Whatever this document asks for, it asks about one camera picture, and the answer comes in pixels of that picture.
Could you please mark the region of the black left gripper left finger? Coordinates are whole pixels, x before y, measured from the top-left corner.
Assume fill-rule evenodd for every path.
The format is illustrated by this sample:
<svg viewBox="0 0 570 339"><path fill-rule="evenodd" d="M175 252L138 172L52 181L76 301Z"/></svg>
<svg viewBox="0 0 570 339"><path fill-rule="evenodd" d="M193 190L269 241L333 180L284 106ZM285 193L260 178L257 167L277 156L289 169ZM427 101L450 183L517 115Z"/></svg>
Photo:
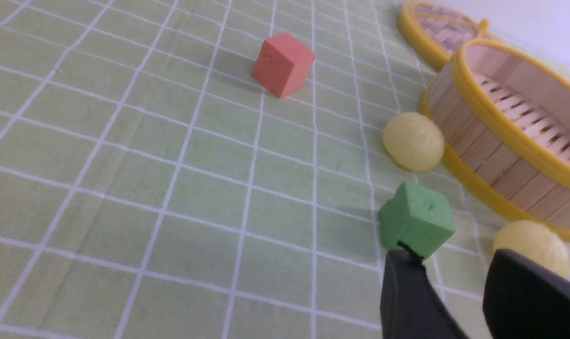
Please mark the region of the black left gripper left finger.
<svg viewBox="0 0 570 339"><path fill-rule="evenodd" d="M384 339L467 339L430 283L423 256L406 243L388 250L380 315Z"/></svg>

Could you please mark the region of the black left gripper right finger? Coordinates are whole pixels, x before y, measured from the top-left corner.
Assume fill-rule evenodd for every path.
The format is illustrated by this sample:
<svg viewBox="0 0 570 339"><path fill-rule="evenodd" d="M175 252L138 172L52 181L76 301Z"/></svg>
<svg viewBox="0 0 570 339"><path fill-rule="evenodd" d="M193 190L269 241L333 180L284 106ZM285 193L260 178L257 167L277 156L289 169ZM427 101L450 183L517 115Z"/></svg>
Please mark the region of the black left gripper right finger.
<svg viewBox="0 0 570 339"><path fill-rule="evenodd" d="M570 339L570 281L511 249L495 251L483 297L494 339Z"/></svg>

